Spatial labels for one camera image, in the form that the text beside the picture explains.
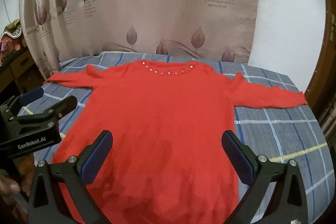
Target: curtain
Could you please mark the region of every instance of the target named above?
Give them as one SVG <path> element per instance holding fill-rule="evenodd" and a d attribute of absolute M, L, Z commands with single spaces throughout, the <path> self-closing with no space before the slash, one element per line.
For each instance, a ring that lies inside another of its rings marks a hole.
<path fill-rule="evenodd" d="M 258 0 L 20 0 L 42 75 L 99 51 L 247 63 Z"/>

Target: plaid bedsheet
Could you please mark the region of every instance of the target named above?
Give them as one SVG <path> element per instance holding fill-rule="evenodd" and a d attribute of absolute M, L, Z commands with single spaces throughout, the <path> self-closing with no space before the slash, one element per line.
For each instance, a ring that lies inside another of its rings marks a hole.
<path fill-rule="evenodd" d="M 105 70 L 111 66 L 122 65 L 138 59 L 161 62 L 188 62 L 190 60 L 155 54 L 102 52 L 96 56 L 77 58 L 61 63 L 63 68 L 61 73 L 85 70 L 87 64 L 92 64 L 99 70 Z M 218 73 L 230 78 L 240 71 L 248 82 L 266 86 L 279 85 L 282 89 L 298 91 L 293 82 L 285 75 L 236 63 L 200 61 L 211 65 Z M 71 89 L 54 83 L 46 83 L 43 85 L 43 89 L 44 96 L 23 108 L 19 115 L 40 113 L 61 99 L 74 95 L 78 99 L 77 108 L 61 119 L 59 123 L 61 137 L 64 138 L 83 111 L 92 91 Z M 289 159 L 295 159 L 298 162 L 306 189 L 309 223 L 315 222 L 333 198 L 335 177 L 327 144 L 310 108 L 305 105 L 288 109 L 235 107 L 235 118 L 236 135 L 257 155 L 264 154 L 270 160 L 277 162 L 287 162 Z M 58 145 L 55 145 L 36 152 L 36 163 L 42 159 L 51 162 L 57 147 Z M 269 187 L 252 222 L 261 219 L 273 189 L 274 184 Z M 246 190 L 247 186 L 240 182 L 240 199 Z"/>

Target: blue gripper pad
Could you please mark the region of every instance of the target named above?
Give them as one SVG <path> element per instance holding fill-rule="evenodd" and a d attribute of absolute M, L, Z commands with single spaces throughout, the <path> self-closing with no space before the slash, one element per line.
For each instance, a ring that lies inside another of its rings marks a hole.
<path fill-rule="evenodd" d="M 112 133 L 104 130 L 93 144 L 84 148 L 79 155 L 77 172 L 83 185 L 89 185 L 98 174 L 113 145 Z"/>
<path fill-rule="evenodd" d="M 21 106 L 29 105 L 30 103 L 40 99 L 44 94 L 43 88 L 33 89 L 20 96 L 19 103 Z"/>
<path fill-rule="evenodd" d="M 250 150 L 250 148 L 240 143 L 239 139 L 234 135 L 233 132 L 231 132 L 230 135 L 228 131 L 225 131 L 222 135 L 222 147 L 231 161 L 232 166 L 234 167 L 241 182 L 246 185 L 252 185 L 255 174 L 257 172 L 257 163 L 255 162 L 253 165 L 252 162 L 255 161 L 253 156 L 252 159 L 249 160 L 244 154 L 244 152 L 248 152 L 248 154 L 251 155 L 249 152 L 252 151 L 243 152 L 243 150 Z"/>

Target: wooden furniture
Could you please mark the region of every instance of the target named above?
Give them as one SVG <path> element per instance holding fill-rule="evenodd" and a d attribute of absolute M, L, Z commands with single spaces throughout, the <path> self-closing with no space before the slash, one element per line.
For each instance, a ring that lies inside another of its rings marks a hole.
<path fill-rule="evenodd" d="M 305 93 L 316 118 L 319 118 L 335 93 L 336 84 L 336 0 L 325 0 L 325 34 L 315 72 Z"/>
<path fill-rule="evenodd" d="M 23 94 L 41 86 L 43 81 L 28 47 L 15 53 L 12 58 L 0 66 L 0 93 L 10 85 L 12 89 L 14 83 L 17 90 Z"/>

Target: metal bolt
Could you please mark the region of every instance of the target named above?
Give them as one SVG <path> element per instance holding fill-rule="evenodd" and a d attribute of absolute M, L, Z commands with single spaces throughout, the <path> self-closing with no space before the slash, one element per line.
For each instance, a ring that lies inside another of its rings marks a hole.
<path fill-rule="evenodd" d="M 69 158 L 68 158 L 68 162 L 70 162 L 70 163 L 73 163 L 73 162 L 75 162 L 77 160 L 77 157 L 76 156 L 70 156 Z"/>
<path fill-rule="evenodd" d="M 259 159 L 261 162 L 266 162 L 266 161 L 267 161 L 267 157 L 264 156 L 264 155 L 259 155 L 259 156 L 258 156 L 258 159 Z"/>
<path fill-rule="evenodd" d="M 291 166 L 296 166 L 296 165 L 297 165 L 297 163 L 296 163 L 295 160 L 290 160 L 290 161 L 289 161 L 289 164 L 290 164 Z"/>
<path fill-rule="evenodd" d="M 42 167 L 43 165 L 45 165 L 45 160 L 40 160 L 37 165 L 39 167 Z"/>

